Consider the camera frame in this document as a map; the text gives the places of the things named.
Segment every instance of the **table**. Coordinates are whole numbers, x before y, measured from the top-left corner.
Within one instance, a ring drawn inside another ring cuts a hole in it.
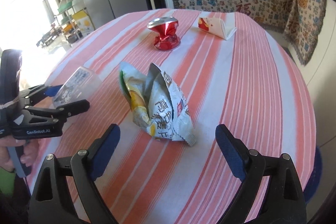
[[[181,45],[171,52],[155,50],[156,33],[146,28],[150,20],[163,16],[179,20]],[[237,31],[222,40],[197,28],[199,16],[235,20]],[[132,122],[119,90],[121,61],[142,73],[153,62],[172,76],[189,104],[198,137],[194,147],[154,140]],[[294,62],[248,16],[169,9],[124,15],[80,41],[46,84],[64,83],[79,66],[95,71],[102,84],[89,99],[89,111],[66,123],[61,138],[40,141],[28,177],[31,188],[46,154],[69,156],[88,148],[111,123],[120,125],[121,139],[96,185],[119,223],[216,223],[240,185],[214,140],[220,123],[263,155],[290,154],[305,187],[316,133],[309,94]],[[266,183],[264,178],[248,219],[257,215]],[[72,181],[69,188],[85,218]]]

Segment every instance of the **chip bag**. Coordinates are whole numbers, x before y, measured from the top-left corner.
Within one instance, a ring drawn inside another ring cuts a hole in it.
[[[119,83],[136,125],[155,138],[196,143],[182,90],[160,67],[151,63],[146,76],[122,62]]]

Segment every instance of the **plastic container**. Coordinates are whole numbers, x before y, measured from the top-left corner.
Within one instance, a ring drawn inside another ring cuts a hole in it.
[[[65,12],[67,9],[69,9],[72,6],[72,0],[69,2],[62,4],[57,10],[61,14],[62,12]]]
[[[86,99],[98,89],[101,80],[93,71],[79,67],[53,97],[54,107]]]

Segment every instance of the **finger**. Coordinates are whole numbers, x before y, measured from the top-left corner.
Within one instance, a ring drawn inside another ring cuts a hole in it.
[[[11,159],[9,159],[9,161],[7,161],[1,167],[4,168],[8,172],[13,172],[14,171],[14,164],[13,164]]]
[[[0,139],[0,146],[21,146],[26,143],[25,140],[16,140],[9,135]]]
[[[22,156],[20,159],[22,164],[26,164],[27,167],[32,166],[35,159],[31,156]]]
[[[5,147],[0,146],[0,166],[6,164],[9,161],[8,150]]]
[[[26,144],[23,148],[24,155],[37,154],[38,150],[38,140],[31,140],[30,143]]]
[[[26,164],[27,167],[33,165],[38,155],[39,143],[37,140],[32,140],[24,146],[24,154],[21,156],[20,161]]]

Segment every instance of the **red can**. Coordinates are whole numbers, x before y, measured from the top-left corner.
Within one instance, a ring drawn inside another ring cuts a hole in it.
[[[179,21],[174,17],[161,17],[152,20],[147,28],[159,33],[155,37],[154,47],[159,51],[170,51],[180,45],[180,38],[176,35]]]

